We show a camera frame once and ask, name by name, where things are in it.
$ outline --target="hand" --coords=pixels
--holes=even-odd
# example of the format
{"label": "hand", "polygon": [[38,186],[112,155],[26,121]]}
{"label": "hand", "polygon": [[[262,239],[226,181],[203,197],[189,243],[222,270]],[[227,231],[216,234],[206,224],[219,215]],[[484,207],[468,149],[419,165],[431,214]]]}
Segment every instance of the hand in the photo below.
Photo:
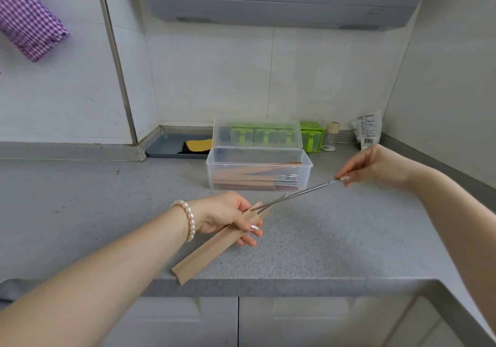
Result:
{"label": "hand", "polygon": [[348,187],[352,182],[377,180],[399,189],[410,189],[411,180],[428,167],[381,145],[372,145],[352,157],[334,176]]}
{"label": "hand", "polygon": [[[245,231],[251,231],[255,236],[261,237],[262,230],[253,229],[252,225],[262,226],[262,220],[258,217],[248,219],[243,212],[251,207],[251,204],[236,192],[224,192],[211,197],[205,197],[189,202],[195,215],[198,215],[200,223],[199,231],[211,233],[220,231],[231,223],[236,224]],[[236,241],[236,244],[255,246],[257,241],[245,234]]]}

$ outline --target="plastic box lid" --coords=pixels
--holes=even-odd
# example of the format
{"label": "plastic box lid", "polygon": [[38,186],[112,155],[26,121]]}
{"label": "plastic box lid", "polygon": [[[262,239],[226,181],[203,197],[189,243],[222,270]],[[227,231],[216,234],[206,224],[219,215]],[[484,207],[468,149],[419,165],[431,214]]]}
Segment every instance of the plastic box lid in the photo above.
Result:
{"label": "plastic box lid", "polygon": [[296,120],[239,120],[216,118],[214,147],[301,149],[300,122]]}

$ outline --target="purple gingham cloth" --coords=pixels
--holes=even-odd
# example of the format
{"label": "purple gingham cloth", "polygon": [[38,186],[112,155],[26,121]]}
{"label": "purple gingham cloth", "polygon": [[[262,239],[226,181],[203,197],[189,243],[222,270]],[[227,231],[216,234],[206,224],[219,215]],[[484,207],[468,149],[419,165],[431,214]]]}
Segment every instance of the purple gingham cloth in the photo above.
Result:
{"label": "purple gingham cloth", "polygon": [[32,62],[69,36],[40,0],[0,0],[0,31]]}

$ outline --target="countertop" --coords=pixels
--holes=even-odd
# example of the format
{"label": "countertop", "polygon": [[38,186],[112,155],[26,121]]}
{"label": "countertop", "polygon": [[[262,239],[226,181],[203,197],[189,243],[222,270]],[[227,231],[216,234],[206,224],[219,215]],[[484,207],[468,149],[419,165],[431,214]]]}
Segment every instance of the countertop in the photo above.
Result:
{"label": "countertop", "polygon": [[[308,186],[331,179],[357,149],[310,155]],[[164,212],[176,199],[216,193],[203,160],[0,161],[0,281],[45,279]],[[269,201],[276,192],[240,192]],[[441,281],[486,330],[423,207],[376,184],[334,184],[274,206],[255,248],[233,246],[181,287],[170,268],[163,295],[359,296],[415,291]]]}

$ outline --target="woman's left hand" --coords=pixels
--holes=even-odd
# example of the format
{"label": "woman's left hand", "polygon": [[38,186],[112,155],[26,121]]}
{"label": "woman's left hand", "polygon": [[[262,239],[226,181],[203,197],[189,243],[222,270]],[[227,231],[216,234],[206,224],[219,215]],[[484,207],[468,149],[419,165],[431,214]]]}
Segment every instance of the woman's left hand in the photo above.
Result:
{"label": "woman's left hand", "polygon": [[[225,226],[234,223],[242,230],[251,231],[258,238],[263,235],[261,229],[252,228],[252,225],[261,227],[262,220],[259,218],[248,219],[243,215],[251,207],[251,204],[236,192],[228,191],[215,196],[192,200],[189,201],[189,206],[197,216],[195,219],[201,223],[199,232],[220,231]],[[257,241],[247,233],[236,241],[236,244],[255,246]]]}

